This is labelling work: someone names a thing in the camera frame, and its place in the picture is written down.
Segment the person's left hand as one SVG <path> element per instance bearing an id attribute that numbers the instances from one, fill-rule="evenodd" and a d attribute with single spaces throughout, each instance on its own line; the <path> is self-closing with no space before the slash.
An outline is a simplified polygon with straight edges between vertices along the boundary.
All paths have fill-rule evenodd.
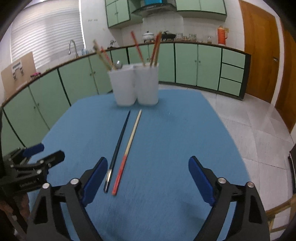
<path id="1" fill-rule="evenodd" d="M 13 198 L 13 205 L 11 207 L 5 200 L 1 199 L 1 210 L 5 213 L 13 213 L 14 211 L 19 211 L 21 216 L 25 221 L 28 221 L 30 216 L 30 200 L 28 194 L 20 194 Z"/>

